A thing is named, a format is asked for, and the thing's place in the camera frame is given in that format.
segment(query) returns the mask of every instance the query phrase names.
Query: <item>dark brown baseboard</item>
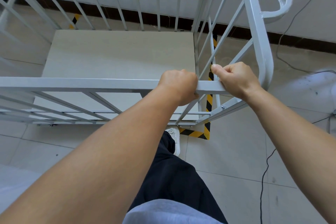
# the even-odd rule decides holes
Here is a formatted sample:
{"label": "dark brown baseboard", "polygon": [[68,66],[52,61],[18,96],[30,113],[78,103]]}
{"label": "dark brown baseboard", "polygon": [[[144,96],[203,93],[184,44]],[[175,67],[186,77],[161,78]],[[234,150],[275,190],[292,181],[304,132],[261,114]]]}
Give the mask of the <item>dark brown baseboard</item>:
{"label": "dark brown baseboard", "polygon": [[[57,6],[54,4],[52,0],[37,0],[37,1],[44,8],[58,11]],[[80,11],[78,10],[77,6],[75,5],[73,1],[66,1],[66,0],[57,0],[57,1],[59,2],[59,4],[62,6],[62,8],[66,12],[80,14]],[[25,0],[16,0],[15,3],[19,5],[29,5]],[[86,3],[80,3],[80,5],[82,9],[84,10],[84,12],[86,13],[86,15],[101,17],[101,14],[99,13],[99,10],[96,5],[91,5],[91,4],[86,4]],[[120,14],[117,8],[103,6],[103,12],[105,16],[109,19],[121,20]],[[140,23],[137,11],[122,9],[122,12],[123,12],[125,21]],[[149,24],[153,26],[158,25],[156,14],[145,13],[145,12],[142,12],[141,14],[142,14],[142,20],[144,24]],[[200,23],[198,31],[200,31],[202,23],[203,22]],[[190,31],[192,24],[193,24],[192,19],[179,18],[177,28],[180,30]],[[174,28],[175,27],[175,17],[167,16],[167,15],[160,15],[160,25],[166,28]],[[217,35],[223,35],[226,28],[227,28],[226,24],[217,23],[213,30],[213,33]],[[209,32],[208,24],[204,26],[203,32],[204,33]],[[281,34],[267,32],[267,35],[268,35],[269,42],[271,44],[278,44]],[[251,32],[249,28],[234,26],[232,30],[230,31],[228,37],[249,40],[252,36],[251,36]],[[283,38],[281,39],[281,45],[296,47],[296,48],[301,48],[301,49],[307,49],[307,50],[312,50],[312,51],[318,51],[318,52],[327,52],[327,53],[336,54],[336,43],[328,42],[328,41],[321,41],[321,40],[302,38],[302,37],[291,36],[291,35],[284,35]]]}

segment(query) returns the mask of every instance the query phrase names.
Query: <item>black and yellow tape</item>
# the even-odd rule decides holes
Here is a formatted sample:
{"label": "black and yellow tape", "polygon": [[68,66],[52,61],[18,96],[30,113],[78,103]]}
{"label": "black and yellow tape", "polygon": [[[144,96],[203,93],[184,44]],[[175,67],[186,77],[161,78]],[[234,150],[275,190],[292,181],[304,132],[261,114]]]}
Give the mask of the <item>black and yellow tape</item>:
{"label": "black and yellow tape", "polygon": [[[213,46],[217,47],[217,35],[213,35]],[[209,81],[213,81],[213,73],[209,72]],[[207,95],[207,104],[206,104],[206,111],[212,111],[212,94]],[[204,124],[204,132],[194,131],[190,129],[179,128],[181,135],[192,136],[197,138],[202,138],[205,140],[210,139],[210,121]]]}
{"label": "black and yellow tape", "polygon": [[[72,19],[72,22],[76,25],[77,21],[79,20],[79,18],[81,17],[82,15],[81,14],[75,14],[73,19]],[[73,25],[69,25],[69,29],[74,29]]]}

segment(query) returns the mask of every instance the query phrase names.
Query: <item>foot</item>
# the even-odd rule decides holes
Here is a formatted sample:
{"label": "foot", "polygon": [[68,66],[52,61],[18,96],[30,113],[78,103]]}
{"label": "foot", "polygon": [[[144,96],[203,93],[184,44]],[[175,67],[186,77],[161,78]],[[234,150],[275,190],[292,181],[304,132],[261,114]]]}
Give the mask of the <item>foot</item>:
{"label": "foot", "polygon": [[180,131],[176,126],[170,127],[168,129],[166,129],[166,131],[170,134],[170,136],[175,141],[174,155],[178,156],[180,154]]}

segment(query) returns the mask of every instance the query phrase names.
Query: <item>metal cage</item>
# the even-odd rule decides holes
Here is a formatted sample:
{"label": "metal cage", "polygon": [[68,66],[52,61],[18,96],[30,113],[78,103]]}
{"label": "metal cage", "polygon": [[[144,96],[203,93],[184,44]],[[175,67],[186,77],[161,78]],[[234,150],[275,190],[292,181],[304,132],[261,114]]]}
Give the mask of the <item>metal cage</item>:
{"label": "metal cage", "polygon": [[[25,0],[27,3],[54,29],[61,29],[61,27],[55,22],[42,6],[36,0]],[[78,29],[77,26],[72,22],[72,20],[67,16],[62,6],[58,3],[57,0],[52,0],[61,13],[65,16],[67,21],[74,27]],[[76,4],[77,8],[80,10],[82,16],[89,24],[90,28],[94,30],[94,26],[90,22],[89,18],[86,16],[82,7],[80,6],[78,0],[72,0]],[[236,19],[241,14],[243,9],[246,9],[248,22],[251,30],[252,38],[246,43],[246,45],[239,51],[239,53],[233,58],[230,64],[240,61],[246,51],[253,45],[256,55],[256,60],[259,67],[259,81],[264,89],[268,89],[272,74],[273,74],[273,59],[271,54],[271,48],[267,37],[267,32],[265,29],[265,23],[274,22],[281,18],[290,8],[292,0],[278,0],[280,9],[277,11],[261,11],[258,0],[242,0],[238,6],[236,12],[231,18],[223,36],[216,49],[214,48],[212,41],[212,32],[218,21],[218,16],[221,13],[223,5],[226,0],[221,0],[219,8],[215,17],[212,19],[210,17],[210,8],[212,6],[213,0],[198,0],[197,12],[193,20],[191,32],[194,33],[194,49],[195,49],[195,67],[196,74],[199,78],[202,77],[204,73],[209,71],[210,63],[216,63],[215,56],[218,52],[218,49],[223,44],[224,40],[228,36],[232,27],[235,24]],[[8,15],[8,13],[13,14],[17,19],[19,19],[25,26],[27,26],[35,34],[42,37],[48,43],[51,43],[45,35],[39,32],[38,29],[35,29],[30,25],[18,12],[13,9],[13,4],[15,0],[8,0],[7,2],[0,0],[0,4],[4,6],[4,10],[0,16],[0,25],[1,21]],[[120,18],[122,20],[125,30],[128,30],[124,15],[119,3],[119,0],[115,0],[116,8],[119,11]],[[177,0],[177,14],[175,20],[175,28],[177,31],[178,20],[179,20],[179,11],[180,11],[181,0]],[[107,18],[102,10],[102,7],[98,0],[95,0],[95,5],[106,24],[107,30],[111,30]],[[136,7],[139,15],[141,30],[144,31],[144,23],[142,20],[141,8],[139,0],[136,0]],[[160,0],[156,0],[157,7],[157,30],[160,31]],[[200,32],[199,27],[200,23],[203,21]],[[208,23],[209,33],[206,36],[206,40],[202,46],[200,46],[201,34],[204,31],[206,22]],[[3,35],[10,38],[15,43],[21,44],[20,40],[15,36],[7,32],[4,27],[0,27],[0,31]],[[207,43],[210,42],[211,46],[211,57],[208,59],[206,66],[200,71],[199,60],[204,54]],[[6,90],[10,92],[22,91],[40,98],[44,98],[48,101],[60,104],[67,108],[65,111],[56,111],[46,107],[38,106],[26,101],[22,101],[13,97],[8,97],[6,95],[0,95],[0,99],[6,100],[9,102],[21,104],[24,106],[30,107],[30,109],[18,109],[8,106],[0,106],[1,114],[0,119],[3,120],[14,120],[21,121],[26,123],[34,124],[103,124],[109,119],[104,117],[104,113],[116,113],[120,114],[122,111],[109,103],[106,99],[100,96],[98,93],[101,92],[133,92],[140,93],[144,97],[149,91],[154,89],[158,84],[158,80],[132,80],[132,79],[77,79],[77,78],[24,78],[24,77],[0,77],[0,90]],[[99,110],[87,110],[76,106],[74,104],[68,103],[64,100],[56,98],[45,92],[82,92],[85,95],[89,96],[91,99],[99,102],[103,106],[107,107],[109,111],[99,111]],[[218,81],[218,78],[215,77],[214,81],[199,81],[196,92],[202,97],[199,100],[195,100],[187,105],[182,112],[175,112],[179,114],[179,118],[175,121],[170,121],[169,124],[175,125],[184,125],[190,126],[195,124],[202,124],[232,112],[235,112],[246,106],[241,99],[232,98],[226,103],[221,103],[219,99],[219,94],[225,94],[226,91],[222,84]],[[200,101],[206,94],[214,94],[217,102],[217,108],[212,110],[212,112],[202,112],[200,108]],[[191,108],[198,102],[199,112],[190,112]],[[52,113],[57,117],[45,115],[44,113]],[[88,114],[92,116],[92,119],[80,118],[79,113]],[[198,120],[183,121],[185,115],[187,114],[198,114]]]}

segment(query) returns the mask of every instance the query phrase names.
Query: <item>sneaker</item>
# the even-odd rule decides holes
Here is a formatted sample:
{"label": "sneaker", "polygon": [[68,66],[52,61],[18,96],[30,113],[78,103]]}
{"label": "sneaker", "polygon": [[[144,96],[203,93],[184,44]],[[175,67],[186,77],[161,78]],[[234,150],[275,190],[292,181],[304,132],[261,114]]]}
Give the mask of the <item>sneaker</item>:
{"label": "sneaker", "polygon": [[180,131],[179,129],[174,126],[166,129],[166,131],[170,134],[170,136],[174,139],[175,141],[175,152],[174,155],[178,156],[180,154]]}

